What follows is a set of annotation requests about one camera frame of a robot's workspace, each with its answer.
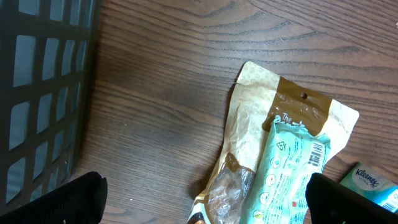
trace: barcode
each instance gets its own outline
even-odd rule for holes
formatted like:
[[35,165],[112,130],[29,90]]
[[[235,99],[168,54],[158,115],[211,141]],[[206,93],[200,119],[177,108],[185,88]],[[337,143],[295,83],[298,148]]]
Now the barcode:
[[390,212],[395,212],[395,210],[397,209],[395,206],[391,205],[390,203],[385,203],[383,206],[383,208],[387,209]]
[[308,164],[311,164],[315,167],[319,167],[322,155],[323,155],[323,145],[314,142],[312,144],[312,152]]

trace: recycling symbol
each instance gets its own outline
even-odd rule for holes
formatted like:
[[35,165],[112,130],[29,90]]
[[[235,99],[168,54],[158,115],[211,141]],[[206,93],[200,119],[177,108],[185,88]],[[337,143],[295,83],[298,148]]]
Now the recycling symbol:
[[278,142],[278,143],[276,144],[276,146],[278,146],[278,148],[279,148],[281,151],[286,150],[286,143],[283,142],[283,141]]

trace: dark gray plastic basket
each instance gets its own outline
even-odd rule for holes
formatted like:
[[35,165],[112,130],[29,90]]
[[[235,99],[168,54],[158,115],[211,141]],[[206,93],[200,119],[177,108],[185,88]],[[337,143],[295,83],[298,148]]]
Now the dark gray plastic basket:
[[76,168],[100,4],[0,0],[0,214]]

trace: hanging hole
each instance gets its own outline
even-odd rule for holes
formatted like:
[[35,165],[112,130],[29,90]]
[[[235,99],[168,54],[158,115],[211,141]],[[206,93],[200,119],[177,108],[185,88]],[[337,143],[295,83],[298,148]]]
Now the hanging hole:
[[303,98],[303,100],[308,98],[308,95],[306,93],[301,93],[300,97]]

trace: kleenex box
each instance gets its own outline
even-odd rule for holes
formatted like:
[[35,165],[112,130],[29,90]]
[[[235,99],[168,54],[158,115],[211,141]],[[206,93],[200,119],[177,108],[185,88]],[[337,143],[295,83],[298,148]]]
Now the kleenex box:
[[391,212],[398,211],[398,186],[361,163],[340,184]]

